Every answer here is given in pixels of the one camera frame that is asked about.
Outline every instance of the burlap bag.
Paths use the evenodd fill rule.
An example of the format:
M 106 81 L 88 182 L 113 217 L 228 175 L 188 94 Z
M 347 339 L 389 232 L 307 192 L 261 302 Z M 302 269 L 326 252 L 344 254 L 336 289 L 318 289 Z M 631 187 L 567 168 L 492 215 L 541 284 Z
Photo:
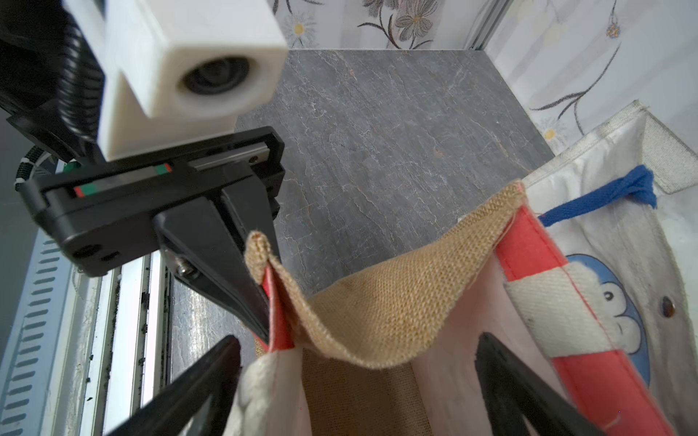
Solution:
M 306 299 L 250 234 L 245 260 L 262 282 L 269 262 L 296 346 L 307 350 L 303 386 L 318 435 L 430 435 L 410 360 L 427 350 L 525 202 L 511 183 L 436 242 L 345 277 Z

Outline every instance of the white bag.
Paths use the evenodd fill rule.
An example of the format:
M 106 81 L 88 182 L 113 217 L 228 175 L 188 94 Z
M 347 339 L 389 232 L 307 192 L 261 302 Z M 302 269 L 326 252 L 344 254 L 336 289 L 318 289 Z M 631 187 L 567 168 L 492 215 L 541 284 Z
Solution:
M 597 273 L 631 362 L 677 433 L 696 435 L 698 156 L 635 101 L 524 183 L 545 213 L 638 165 L 654 173 L 657 209 L 622 199 L 547 230 Z

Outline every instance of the cartoon print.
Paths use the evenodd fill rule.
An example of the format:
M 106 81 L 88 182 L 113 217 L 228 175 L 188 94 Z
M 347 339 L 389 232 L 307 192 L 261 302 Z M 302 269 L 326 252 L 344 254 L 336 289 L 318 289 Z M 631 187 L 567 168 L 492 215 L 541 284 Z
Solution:
M 630 361 L 642 376 L 645 384 L 650 384 L 650 358 L 647 335 L 637 308 L 625 293 L 623 284 L 599 259 L 589 255 L 569 255 L 570 262 L 581 262 L 596 273 L 601 284 L 606 308 L 614 317 L 621 346 Z

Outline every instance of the stitching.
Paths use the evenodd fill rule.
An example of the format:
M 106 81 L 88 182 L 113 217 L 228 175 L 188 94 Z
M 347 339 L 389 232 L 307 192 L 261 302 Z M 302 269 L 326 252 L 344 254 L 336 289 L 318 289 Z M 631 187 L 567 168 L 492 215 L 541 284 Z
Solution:
M 566 275 L 567 278 L 570 280 L 570 283 L 572 284 L 574 290 L 577 291 L 577 295 L 579 295 L 579 298 L 581 298 L 581 300 L 584 302 L 584 305 L 586 306 L 586 308 L 589 310 L 589 312 L 591 312 L 591 315 L 594 317 L 594 319 L 596 320 L 596 322 L 597 322 L 597 323 L 599 324 L 599 326 L 601 327 L 601 330 L 604 332 L 604 335 L 606 336 L 606 339 L 609 341 L 609 344 L 611 345 L 611 350 L 614 352 L 614 353 L 613 353 L 613 356 L 616 358 L 617 363 L 620 364 L 621 369 L 623 370 L 623 372 L 625 372 L 625 374 L 630 378 L 630 381 L 632 382 L 632 385 L 633 385 L 635 391 L 636 391 L 638 394 L 640 394 L 640 396 L 643 398 L 644 402 L 649 406 L 650 410 L 652 411 L 652 414 L 653 414 L 654 417 L 658 420 L 658 423 L 660 424 L 660 427 L 661 427 L 662 430 L 664 431 L 664 434 L 666 434 L 666 435 L 670 434 L 670 433 L 667 433 L 667 429 L 666 429 L 665 426 L 664 426 L 662 417 L 657 413 L 656 408 L 654 407 L 654 405 L 652 404 L 652 402 L 649 400 L 649 397 L 647 396 L 646 390 L 641 389 L 640 385 L 639 385 L 638 382 L 637 382 L 637 378 L 635 377 L 635 374 L 632 373 L 632 372 L 630 371 L 630 369 L 628 368 L 628 362 L 627 362 L 627 360 L 622 359 L 622 358 L 618 355 L 618 352 L 617 352 L 618 350 L 612 348 L 612 347 L 613 347 L 613 343 L 611 342 L 611 338 L 610 338 L 608 332 L 607 332 L 606 329 L 604 328 L 604 325 L 601 323 L 601 321 L 596 317 L 596 314 L 595 314 L 594 311 L 591 309 L 591 307 L 590 307 L 589 304 L 587 303 L 586 299 L 584 298 L 584 296 L 581 294 L 581 292 L 580 292 L 579 289 L 577 288 L 577 284 L 574 283 L 574 281 L 572 280 L 572 277 L 570 276 L 570 273 L 567 272 L 564 268 L 562 268 L 562 270 L 565 272 L 565 275 Z
M 266 285 L 269 283 L 269 289 L 267 290 L 269 292 L 269 352 L 275 352 L 277 350 L 277 344 L 276 344 L 276 329 L 279 327 L 276 325 L 276 316 L 278 315 L 276 313 L 278 307 L 276 305 L 276 299 L 279 297 L 276 295 L 277 289 L 276 289 L 276 283 L 274 283 L 273 279 L 273 268 L 267 263 L 265 267 L 265 274 L 264 274 L 264 279 L 262 282 Z
M 509 265 L 509 257 L 503 253 L 503 251 L 506 250 L 497 250 L 499 254 L 499 260 L 504 263 L 504 272 L 506 276 L 511 276 L 514 277 L 514 271 L 512 270 L 512 267 Z
M 545 248 L 548 249 L 548 253 L 553 257 L 553 259 L 555 260 L 555 262 L 557 263 L 557 265 L 558 265 L 559 267 L 562 267 L 562 266 L 565 266 L 567 263 L 569 263 L 569 262 L 567 262 L 567 263 L 560 263 L 560 262 L 558 261 L 558 257 L 555 255 L 555 251 L 554 251 L 552 248 L 550 248 L 550 244 L 548 243 L 550 240 L 546 241 L 546 238 L 545 238 L 545 237 L 543 236 L 543 234 L 541 234 L 541 232 L 540 232 L 540 231 L 542 230 L 542 228 L 541 228 L 542 225 L 540 224 L 540 221 L 538 221 L 538 223 L 534 223 L 534 222 L 533 222 L 533 217 L 531 217 L 530 213 L 526 213 L 526 214 L 525 214 L 525 217 L 526 217 L 526 219 L 528 220 L 528 222 L 530 223 L 530 225 L 533 227 L 533 229 L 535 230 L 535 233 L 538 235 L 538 237 L 540 238 L 540 240 L 541 240 L 541 242 L 543 243 L 543 245 L 545 246 Z
M 590 410 L 587 408 L 587 405 L 584 402 L 584 399 L 582 398 L 581 390 L 579 389 L 579 387 L 577 387 L 577 383 L 574 380 L 574 376 L 572 376 L 570 369 L 567 367 L 567 362 L 565 361 L 565 358 L 561 357 L 559 359 L 560 360 L 558 360 L 558 362 L 560 363 L 560 368 L 565 371 L 567 379 L 570 381 L 570 384 L 572 385 L 572 389 L 570 389 L 570 386 L 568 386 L 567 389 L 570 390 L 570 393 L 573 393 L 576 397 L 577 405 L 579 406 L 579 409 L 581 409 L 582 413 L 585 416 L 591 417 Z

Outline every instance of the camera lens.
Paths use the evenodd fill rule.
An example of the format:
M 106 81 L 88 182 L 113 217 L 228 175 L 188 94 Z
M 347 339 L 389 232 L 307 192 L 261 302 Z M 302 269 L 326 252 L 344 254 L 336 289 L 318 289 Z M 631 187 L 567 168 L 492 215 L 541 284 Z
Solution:
M 244 57 L 214 59 L 184 76 L 184 85 L 193 93 L 212 96 L 241 84 L 249 71 L 250 63 Z

